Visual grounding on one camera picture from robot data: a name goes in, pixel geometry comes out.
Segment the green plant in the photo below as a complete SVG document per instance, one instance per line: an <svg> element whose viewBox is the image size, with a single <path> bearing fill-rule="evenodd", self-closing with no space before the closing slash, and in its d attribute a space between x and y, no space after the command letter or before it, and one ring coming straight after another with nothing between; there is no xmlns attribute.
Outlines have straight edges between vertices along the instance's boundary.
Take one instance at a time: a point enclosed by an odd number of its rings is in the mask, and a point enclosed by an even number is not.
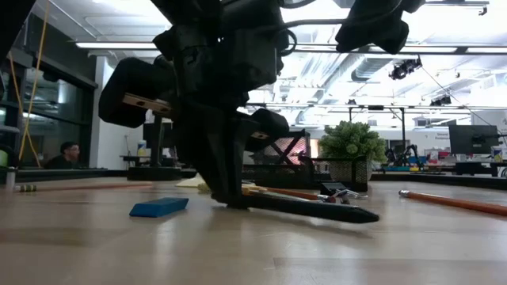
<svg viewBox="0 0 507 285"><path fill-rule="evenodd" d="M355 158L365 155L368 160L385 162L386 142L367 123L341 121L336 127L326 127L326 135L318 141L323 158Z"/></svg>

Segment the yellow cable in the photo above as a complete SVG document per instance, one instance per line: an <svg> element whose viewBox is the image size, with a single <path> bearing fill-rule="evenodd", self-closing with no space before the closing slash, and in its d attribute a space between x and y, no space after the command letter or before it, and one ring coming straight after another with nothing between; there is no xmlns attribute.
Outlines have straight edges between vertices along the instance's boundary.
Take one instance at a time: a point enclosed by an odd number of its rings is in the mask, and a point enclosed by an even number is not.
<svg viewBox="0 0 507 285"><path fill-rule="evenodd" d="M30 114L32 113L33 98L35 97L35 92L37 91L37 80L39 79L40 61L42 59L42 51L44 49L44 40L46 38L46 27L48 25L48 14L49 14L49 0L46 2L46 11L44 12L44 23L42 25L42 35L40 37L39 54L37 56L37 65L36 65L36 69L35 69L35 78L33 80L32 96L30 97L29 115L26 118L25 132L23 133L23 139L21 140L19 161L21 161L21 159L23 158L23 152L25 150L25 140L26 140L26 136L28 134L28 129L29 129L29 125L30 125Z"/></svg>
<svg viewBox="0 0 507 285"><path fill-rule="evenodd" d="M17 105L19 106L18 107L19 114L21 116L23 116L23 104L21 103L21 95L20 95L20 92L19 92L19 86L17 86L16 71L14 69L13 54L10 51L9 51L9 59L10 59L10 70L11 70L11 73L13 74L13 76L14 76L13 82L14 82L14 89L16 90ZM39 168L41 168L40 161L39 161L39 156L37 155L35 147L33 147L32 137L30 136L30 132L29 131L27 132L27 136L29 137L29 143L30 143L30 148L32 149L33 157L35 158L35 160L37 162L37 166L39 166Z"/></svg>

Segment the orange pencil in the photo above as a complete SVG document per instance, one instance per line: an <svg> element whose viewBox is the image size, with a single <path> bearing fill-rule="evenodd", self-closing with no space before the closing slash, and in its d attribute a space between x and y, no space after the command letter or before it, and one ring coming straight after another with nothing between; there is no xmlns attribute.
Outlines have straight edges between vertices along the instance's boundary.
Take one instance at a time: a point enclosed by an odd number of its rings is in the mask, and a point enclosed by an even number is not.
<svg viewBox="0 0 507 285"><path fill-rule="evenodd" d="M473 210L473 211L481 211L484 213L490 213L495 215L507 216L507 207L502 205L490 204L490 203L480 203L474 201L467 201L462 199L453 199L448 197L423 194L423 193L415 193L410 192L408 190L401 190L399 192L401 197L406 197L414 200L426 201L431 203L437 203L440 205L460 207L463 209Z"/></svg>

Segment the ceiling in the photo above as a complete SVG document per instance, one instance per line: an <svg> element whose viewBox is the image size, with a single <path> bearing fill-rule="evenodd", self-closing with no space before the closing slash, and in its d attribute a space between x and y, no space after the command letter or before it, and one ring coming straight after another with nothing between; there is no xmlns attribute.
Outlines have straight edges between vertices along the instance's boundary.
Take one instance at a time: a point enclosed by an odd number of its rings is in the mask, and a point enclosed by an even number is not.
<svg viewBox="0 0 507 285"><path fill-rule="evenodd" d="M42 17L47 0L38 0L34 13ZM149 0L50 0L48 22L76 41L149 42L170 23ZM299 9L284 9L284 21L346 17L349 10L336 3L317 0ZM507 1L490 0L488 13L482 6L423 6L403 16L410 26L408 44L504 45L507 44ZM308 25L294 28L299 43L335 44L340 26ZM108 51L112 62L128 56L152 60L156 51ZM277 103L273 109L291 124L336 124L348 113L327 107L292 107L290 104L344 105L350 99L359 105L429 105L450 92L453 105L506 106L498 95L507 84L507 56L422 55L424 70L416 70L401 81L388 74L394 63L415 56L361 55L297 52L284 58L279 80L250 92L250 103ZM243 110L252 112L254 108ZM360 111L355 120L378 120L380 125L399 125L392 113ZM407 115L409 124L420 116L463 118L463 114L419 111Z"/></svg>

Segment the white ceiling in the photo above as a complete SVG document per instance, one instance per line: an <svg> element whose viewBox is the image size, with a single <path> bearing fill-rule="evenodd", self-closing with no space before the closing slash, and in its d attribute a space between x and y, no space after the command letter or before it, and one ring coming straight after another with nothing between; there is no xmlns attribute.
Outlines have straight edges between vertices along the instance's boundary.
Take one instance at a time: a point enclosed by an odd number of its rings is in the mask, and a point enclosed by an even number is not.
<svg viewBox="0 0 507 285"><path fill-rule="evenodd" d="M38 0L34 13L42 17L47 0ZM403 19L410 25L411 44L507 44L506 0L490 0L488 13L479 16L480 7L423 6L415 14ZM317 0L299 9L283 10L285 21L315 18L346 17L348 10L338 7L333 0ZM77 41L151 41L170 23L149 0L51 0L49 23ZM335 44L334 35L339 26L304 26L294 28L300 43ZM153 51L115 51L116 59L137 56L154 58ZM285 68L274 86L250 93L250 102L306 103L322 90L324 101L345 104L350 98L365 105L429 105L441 88L423 70L417 70L402 81L392 81L387 74L393 63L401 59L385 59L384 67L366 82L352 82L350 73L364 58L360 55L294 53L284 58ZM507 72L507 56L491 55L423 55L425 69L445 88L450 88L464 104L507 106L500 101L475 100L484 79L490 74ZM328 82L332 74L342 72ZM497 82L499 88L505 82ZM340 114L314 108L305 111L301 124L324 124L339 120ZM281 108L287 118L295 119L300 109Z"/></svg>

